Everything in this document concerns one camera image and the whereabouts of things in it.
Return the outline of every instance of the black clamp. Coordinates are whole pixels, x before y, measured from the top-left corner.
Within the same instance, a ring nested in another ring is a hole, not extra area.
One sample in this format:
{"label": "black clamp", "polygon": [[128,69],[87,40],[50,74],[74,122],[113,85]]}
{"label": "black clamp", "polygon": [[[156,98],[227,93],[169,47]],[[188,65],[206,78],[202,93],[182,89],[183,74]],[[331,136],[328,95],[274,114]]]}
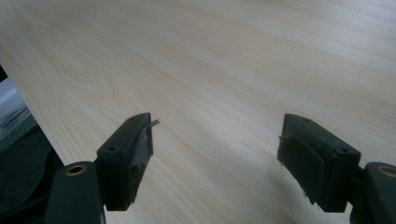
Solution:
{"label": "black clamp", "polygon": [[311,119],[285,115],[277,158],[324,212],[343,213],[350,202],[351,223],[396,223],[396,167],[361,169],[361,153]]}
{"label": "black clamp", "polygon": [[153,155],[150,113],[127,119],[97,150],[95,162],[60,169],[53,180],[48,224],[106,223],[107,211],[126,211]]}

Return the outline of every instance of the wood grain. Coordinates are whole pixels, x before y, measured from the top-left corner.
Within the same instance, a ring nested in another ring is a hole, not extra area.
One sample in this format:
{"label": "wood grain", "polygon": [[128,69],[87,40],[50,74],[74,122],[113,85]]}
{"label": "wood grain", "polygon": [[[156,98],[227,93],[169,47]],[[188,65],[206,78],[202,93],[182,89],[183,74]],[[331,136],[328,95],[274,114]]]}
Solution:
{"label": "wood grain", "polygon": [[3,0],[0,63],[65,163],[162,122],[108,223],[348,223],[276,160],[286,112],[396,163],[394,1]]}

